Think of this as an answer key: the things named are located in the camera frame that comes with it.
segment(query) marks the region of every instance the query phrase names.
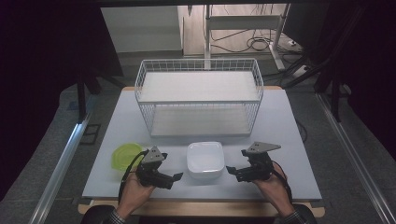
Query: metal frame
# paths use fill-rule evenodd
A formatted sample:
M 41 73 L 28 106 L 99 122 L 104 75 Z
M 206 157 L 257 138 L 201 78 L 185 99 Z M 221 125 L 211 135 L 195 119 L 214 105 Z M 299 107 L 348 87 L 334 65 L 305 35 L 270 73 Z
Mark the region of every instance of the metal frame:
M 285 65 L 279 57 L 277 45 L 289 11 L 290 4 L 286 4 L 283 13 L 279 16 L 210 16 L 210 5 L 206 5 L 205 16 L 205 58 L 210 59 L 209 32 L 211 30 L 243 30 L 243 29 L 271 29 L 276 30 L 274 41 L 268 43 L 269 50 L 275 60 L 277 70 L 285 71 Z
M 352 164 L 356 174 L 358 175 L 361 184 L 367 192 L 370 200 L 372 201 L 376 212 L 379 214 L 383 223 L 394 224 L 396 223 L 395 216 L 392 214 L 387 200 L 381 192 L 379 186 L 375 183 L 370 173 L 368 172 L 364 162 L 361 160 L 358 151 L 353 146 L 350 141 L 346 131 L 343 128 L 343 125 L 339 123 L 336 118 L 332 115 L 332 111 L 330 110 L 331 106 L 327 100 L 327 96 L 324 93 L 317 94 L 318 101 L 322 106 L 332 128 L 334 129 L 335 134 L 340 140 L 341 145 L 343 146 L 346 155 L 349 158 L 350 163 Z
M 87 115 L 81 121 L 81 123 L 76 124 L 72 134 L 70 135 L 70 138 L 67 141 L 66 146 L 64 147 L 64 152 L 62 153 L 61 158 L 56 164 L 52 176 L 49 179 L 49 183 L 44 189 L 44 192 L 41 195 L 41 198 L 38 201 L 37 206 L 35 207 L 35 211 L 33 212 L 32 217 L 29 220 L 29 224 L 44 223 L 44 221 L 46 220 L 50 208 L 53 204 L 53 201 L 55 200 L 55 196 L 58 193 L 58 190 L 61 187 L 62 182 L 64 181 L 64 176 L 66 175 L 70 162 L 73 159 L 79 141 L 81 140 L 85 128 L 87 127 L 87 124 L 91 118 L 92 109 L 96 103 L 96 100 L 97 100 L 97 96 L 95 95 L 90 96 L 87 103 Z

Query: black strap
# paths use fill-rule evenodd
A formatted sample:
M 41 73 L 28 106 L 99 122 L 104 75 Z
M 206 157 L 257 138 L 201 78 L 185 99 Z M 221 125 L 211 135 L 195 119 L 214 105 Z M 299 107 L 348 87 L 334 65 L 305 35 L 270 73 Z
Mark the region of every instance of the black strap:
M 276 175 L 277 178 L 279 178 L 280 182 L 282 182 L 283 187 L 286 189 L 286 192 L 288 193 L 289 202 L 292 203 L 291 188 L 288 184 L 288 181 L 280 173 L 278 173 L 275 169 L 272 172 L 274 175 Z
M 142 155 L 145 156 L 146 154 L 147 154 L 146 151 L 139 152 L 139 154 L 137 154 L 137 155 L 134 157 L 134 159 L 132 160 L 131 164 L 126 168 L 125 173 L 124 173 L 124 175 L 123 175 L 123 177 L 122 177 L 122 180 L 121 180 L 121 183 L 120 183 L 119 203 L 120 203 L 120 200 L 121 200 L 121 197 L 122 197 L 123 189 L 125 188 L 126 179 L 128 178 L 128 175 L 131 173 L 131 170 L 132 170 L 132 167 L 134 166 L 134 163 L 136 162 L 137 158 L 139 158 L 139 157 L 142 156 Z

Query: white wall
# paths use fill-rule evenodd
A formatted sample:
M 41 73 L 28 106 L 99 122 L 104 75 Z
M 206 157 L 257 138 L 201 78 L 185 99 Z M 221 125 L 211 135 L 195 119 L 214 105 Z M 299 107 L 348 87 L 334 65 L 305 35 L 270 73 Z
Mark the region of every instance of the white wall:
M 116 52 L 180 50 L 177 7 L 104 7 Z

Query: black curtain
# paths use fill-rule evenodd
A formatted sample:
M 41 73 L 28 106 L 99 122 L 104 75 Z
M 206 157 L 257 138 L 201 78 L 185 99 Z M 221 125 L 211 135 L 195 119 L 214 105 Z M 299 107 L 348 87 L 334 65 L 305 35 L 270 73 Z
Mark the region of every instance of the black curtain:
M 340 64 L 348 102 L 396 160 L 395 1 L 369 3 Z
M 39 1 L 0 4 L 3 199 L 48 129 L 60 93 L 79 75 L 94 80 L 98 71 L 105 76 L 122 72 L 99 7 Z

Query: wooden table edge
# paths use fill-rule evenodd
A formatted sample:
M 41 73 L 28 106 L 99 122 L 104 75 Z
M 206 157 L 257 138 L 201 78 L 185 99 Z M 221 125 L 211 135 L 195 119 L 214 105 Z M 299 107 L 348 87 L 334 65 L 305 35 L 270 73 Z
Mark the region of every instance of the wooden table edge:
M 117 201 L 92 200 L 90 204 L 79 204 L 78 211 L 85 214 L 96 205 L 118 206 Z M 300 203 L 307 206 L 315 217 L 325 215 L 324 207 L 312 207 L 311 203 Z M 270 203 L 259 202 L 173 202 L 148 201 L 133 215 L 149 217 L 276 217 L 277 211 Z

